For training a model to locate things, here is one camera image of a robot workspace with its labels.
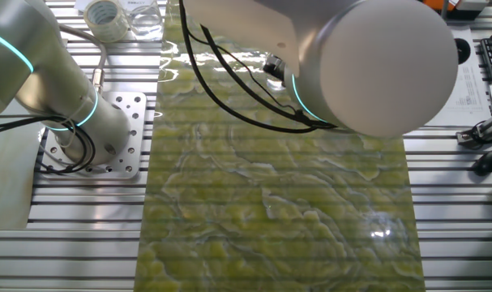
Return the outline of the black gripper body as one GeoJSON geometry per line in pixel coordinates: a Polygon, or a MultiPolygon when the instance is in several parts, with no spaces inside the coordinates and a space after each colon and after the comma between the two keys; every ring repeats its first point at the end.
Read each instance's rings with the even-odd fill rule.
{"type": "Polygon", "coordinates": [[[276,55],[267,56],[263,64],[263,71],[281,82],[285,81],[285,62],[276,55]]]}

